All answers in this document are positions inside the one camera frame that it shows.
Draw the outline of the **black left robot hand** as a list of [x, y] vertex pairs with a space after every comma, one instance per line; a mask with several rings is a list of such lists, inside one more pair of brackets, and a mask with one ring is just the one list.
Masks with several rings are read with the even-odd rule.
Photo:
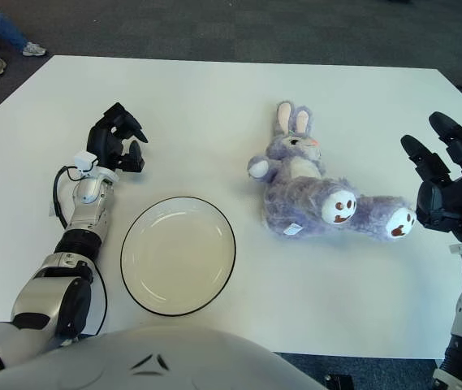
[[90, 129], [86, 150], [97, 157], [99, 167], [111, 171], [142, 172], [145, 162], [137, 141], [132, 141], [128, 152], [123, 154], [123, 141], [132, 137], [148, 142], [140, 123], [116, 102]]

